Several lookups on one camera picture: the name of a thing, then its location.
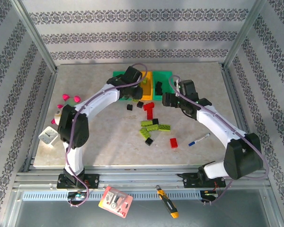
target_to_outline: lime green lego brick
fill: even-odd
[[[141,122],[141,127],[146,127],[146,126],[149,126],[149,125],[152,125],[152,121],[142,121]]]
[[[159,124],[159,131],[170,131],[169,124]]]
[[[145,139],[151,137],[150,133],[145,128],[141,128],[140,133]]]
[[[146,126],[146,130],[147,131],[159,130],[159,126],[157,124],[149,125],[149,126]]]

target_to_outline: wall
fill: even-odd
[[[57,65],[223,62],[254,0],[23,0]]]
[[[261,139],[284,218],[284,0],[269,0],[229,70],[250,131]]]
[[[51,72],[8,0],[0,0],[0,224],[30,149]]]

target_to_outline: yellow utility knife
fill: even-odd
[[[177,208],[175,207],[175,205],[172,203],[172,201],[167,197],[167,194],[160,188],[159,185],[156,186],[157,189],[157,193],[160,196],[160,199],[162,199],[162,201],[164,202],[167,210],[169,211],[170,215],[173,218],[178,218],[179,217],[179,213]]]

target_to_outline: plastic tray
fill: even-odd
[[[125,71],[114,71],[113,77],[116,77],[124,73]],[[140,86],[143,88],[143,97],[141,99],[142,101],[150,101],[152,100],[152,97],[153,97],[153,80],[152,80],[151,71],[147,72],[146,78],[147,78],[146,84],[140,83]],[[128,98],[128,99],[121,98],[120,100],[131,100],[131,98]]]
[[[175,93],[174,90],[169,85],[169,78],[172,76],[172,71],[153,71],[152,79],[153,79],[153,96],[152,99],[155,101],[162,101],[162,96],[156,95],[156,84],[157,82],[162,83],[162,92],[163,93]]]

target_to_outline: black bracket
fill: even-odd
[[[99,174],[82,174],[78,175],[84,181],[89,189],[97,189],[99,185]],[[57,182],[57,189],[85,189],[85,186],[79,181],[72,181],[66,174],[60,174]]]
[[[177,176],[183,179],[184,188],[215,188],[216,185],[220,188],[226,187],[226,183],[223,177],[217,177],[208,181],[204,181],[202,183],[198,178],[198,173],[183,173],[177,174]]]

